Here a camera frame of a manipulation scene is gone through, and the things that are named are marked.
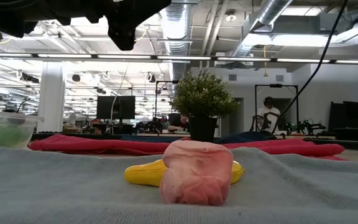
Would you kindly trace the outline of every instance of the black pot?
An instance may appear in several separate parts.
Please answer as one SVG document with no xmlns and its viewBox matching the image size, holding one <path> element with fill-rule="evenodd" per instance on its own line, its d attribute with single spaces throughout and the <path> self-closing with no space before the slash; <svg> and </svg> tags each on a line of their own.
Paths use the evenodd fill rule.
<svg viewBox="0 0 358 224">
<path fill-rule="evenodd" d="M 213 142 L 217 118 L 189 118 L 191 140 Z"/>
</svg>

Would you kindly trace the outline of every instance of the yellow toy banana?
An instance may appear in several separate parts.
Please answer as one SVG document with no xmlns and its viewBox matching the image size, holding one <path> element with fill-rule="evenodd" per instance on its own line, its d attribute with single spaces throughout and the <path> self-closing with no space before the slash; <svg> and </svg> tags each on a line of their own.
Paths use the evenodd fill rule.
<svg viewBox="0 0 358 224">
<path fill-rule="evenodd" d="M 131 184 L 159 187 L 166 170 L 167 167 L 160 159 L 149 164 L 128 167 L 125 170 L 124 177 Z M 238 162 L 233 161 L 231 184 L 239 181 L 245 171 Z"/>
</svg>

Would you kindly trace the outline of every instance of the potted plant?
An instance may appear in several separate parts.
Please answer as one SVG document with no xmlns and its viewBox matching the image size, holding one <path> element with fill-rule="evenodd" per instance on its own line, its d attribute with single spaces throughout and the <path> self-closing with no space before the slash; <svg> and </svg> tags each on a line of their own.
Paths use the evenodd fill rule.
<svg viewBox="0 0 358 224">
<path fill-rule="evenodd" d="M 207 70 L 193 75 L 189 72 L 178 83 L 174 109 L 189 117 L 191 139 L 212 142 L 218 118 L 238 108 L 222 78 Z"/>
</svg>

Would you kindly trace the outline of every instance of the white shirt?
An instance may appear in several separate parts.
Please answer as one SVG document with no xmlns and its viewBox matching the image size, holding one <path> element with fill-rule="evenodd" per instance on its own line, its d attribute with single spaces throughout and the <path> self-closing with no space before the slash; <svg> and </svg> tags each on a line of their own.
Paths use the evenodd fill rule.
<svg viewBox="0 0 358 224">
<path fill-rule="evenodd" d="M 265 113 L 269 113 L 269 112 L 280 115 L 280 111 L 277 108 L 273 107 L 272 109 L 269 109 L 266 106 L 264 106 L 258 110 L 258 115 L 263 117 L 265 115 Z M 265 128 L 266 131 L 270 131 L 270 132 L 273 131 L 274 126 L 276 125 L 276 122 L 277 122 L 277 118 L 278 117 L 276 117 L 272 114 L 267 115 L 267 119 L 269 121 L 271 121 L 272 123 L 267 125 L 267 128 Z"/>
</svg>

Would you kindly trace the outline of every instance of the metal frame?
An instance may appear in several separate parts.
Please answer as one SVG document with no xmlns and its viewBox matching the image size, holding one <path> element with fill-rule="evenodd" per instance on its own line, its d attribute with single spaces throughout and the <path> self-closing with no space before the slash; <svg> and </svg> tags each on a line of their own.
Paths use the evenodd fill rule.
<svg viewBox="0 0 358 224">
<path fill-rule="evenodd" d="M 255 85 L 255 116 L 258 115 L 258 86 L 267 86 L 269 88 L 282 88 L 282 87 L 293 87 L 295 89 L 295 94 L 298 94 L 298 85 L 281 85 L 281 84 L 270 84 L 270 85 Z M 296 99 L 296 125 L 299 124 L 299 99 Z M 255 122 L 255 130 L 258 130 L 258 122 Z"/>
<path fill-rule="evenodd" d="M 158 84 L 159 83 L 165 83 L 164 86 L 167 84 L 167 83 L 172 83 L 172 84 L 178 84 L 179 81 L 178 80 L 174 80 L 174 81 L 156 81 L 155 82 L 155 113 L 154 113 L 154 117 L 156 118 L 157 117 L 157 97 L 158 97 Z M 164 88 L 164 86 L 161 87 L 161 90 L 168 90 L 168 88 Z"/>
<path fill-rule="evenodd" d="M 0 52 L 0 58 L 16 60 L 41 60 L 44 62 L 272 62 L 272 63 L 303 63 L 318 64 L 320 59 L 308 58 L 264 58 L 264 57 L 217 57 L 188 55 L 124 55 L 124 54 L 49 54 L 49 53 L 7 53 Z M 358 65 L 353 59 L 324 59 L 323 64 Z"/>
</svg>

